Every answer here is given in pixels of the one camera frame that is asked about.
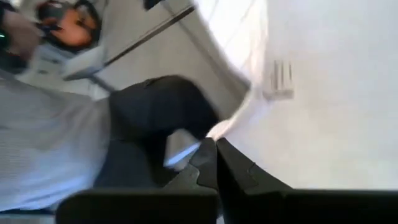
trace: gray hoodie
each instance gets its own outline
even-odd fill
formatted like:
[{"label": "gray hoodie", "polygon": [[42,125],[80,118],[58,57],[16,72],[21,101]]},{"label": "gray hoodie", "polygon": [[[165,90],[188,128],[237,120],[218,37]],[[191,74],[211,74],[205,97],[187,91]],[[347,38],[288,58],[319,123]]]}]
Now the gray hoodie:
[{"label": "gray hoodie", "polygon": [[0,78],[0,211],[39,209],[93,185],[108,103]]}]

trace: knee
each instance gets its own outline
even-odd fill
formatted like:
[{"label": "knee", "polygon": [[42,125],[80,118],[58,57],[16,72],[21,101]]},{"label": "knee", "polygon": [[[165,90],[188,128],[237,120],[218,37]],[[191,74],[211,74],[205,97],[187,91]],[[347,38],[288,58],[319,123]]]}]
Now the knee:
[{"label": "knee", "polygon": [[198,91],[198,87],[191,80],[181,75],[166,76],[168,86],[175,91]]}]

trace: black pants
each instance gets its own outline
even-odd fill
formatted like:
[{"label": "black pants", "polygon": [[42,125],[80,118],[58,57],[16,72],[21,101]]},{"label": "black pants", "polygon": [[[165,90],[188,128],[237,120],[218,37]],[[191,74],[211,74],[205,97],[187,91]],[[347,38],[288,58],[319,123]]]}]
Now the black pants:
[{"label": "black pants", "polygon": [[201,91],[177,75],[146,80],[109,97],[113,140],[96,187],[163,186],[167,138],[186,129],[203,139],[218,117]]}]

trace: hand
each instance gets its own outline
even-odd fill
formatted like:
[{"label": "hand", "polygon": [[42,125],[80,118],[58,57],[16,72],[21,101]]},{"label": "hand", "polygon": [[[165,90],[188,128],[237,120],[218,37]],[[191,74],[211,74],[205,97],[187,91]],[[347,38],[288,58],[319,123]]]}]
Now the hand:
[{"label": "hand", "polygon": [[31,59],[40,43],[40,30],[21,14],[8,10],[5,10],[2,28],[10,35],[8,51],[25,60]]}]

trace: white wall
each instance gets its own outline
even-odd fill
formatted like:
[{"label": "white wall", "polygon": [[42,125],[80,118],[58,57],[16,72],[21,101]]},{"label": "white wall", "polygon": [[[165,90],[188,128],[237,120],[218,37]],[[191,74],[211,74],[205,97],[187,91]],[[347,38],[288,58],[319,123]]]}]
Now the white wall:
[{"label": "white wall", "polygon": [[398,188],[398,1],[270,0],[295,98],[230,141],[293,187]]}]

